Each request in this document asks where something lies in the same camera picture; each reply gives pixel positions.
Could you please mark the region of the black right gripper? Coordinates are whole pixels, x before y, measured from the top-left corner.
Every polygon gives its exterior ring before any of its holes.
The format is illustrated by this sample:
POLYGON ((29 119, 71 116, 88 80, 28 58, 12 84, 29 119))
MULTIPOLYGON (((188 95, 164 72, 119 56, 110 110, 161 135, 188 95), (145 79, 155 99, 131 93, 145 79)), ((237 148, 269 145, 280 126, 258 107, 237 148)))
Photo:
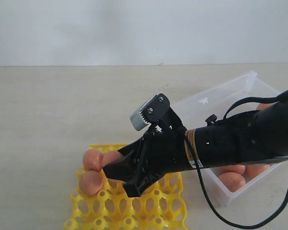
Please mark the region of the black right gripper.
POLYGON ((123 158, 102 167, 103 172, 107 178, 124 181, 128 197, 140 197, 166 173, 196 168, 195 129, 149 129, 119 152, 123 158))

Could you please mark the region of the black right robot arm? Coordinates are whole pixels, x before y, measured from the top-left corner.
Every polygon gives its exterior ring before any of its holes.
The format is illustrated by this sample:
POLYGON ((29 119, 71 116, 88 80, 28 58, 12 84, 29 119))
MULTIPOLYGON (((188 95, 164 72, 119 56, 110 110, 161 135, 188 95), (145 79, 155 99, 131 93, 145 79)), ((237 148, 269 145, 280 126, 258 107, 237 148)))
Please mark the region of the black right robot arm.
POLYGON ((247 97, 235 103, 268 104, 206 126, 186 129, 164 94, 139 111, 149 129, 120 149, 123 159, 104 167, 107 177, 124 181, 129 197, 139 197, 164 174, 233 164, 279 163, 288 159, 288 90, 271 98, 247 97))

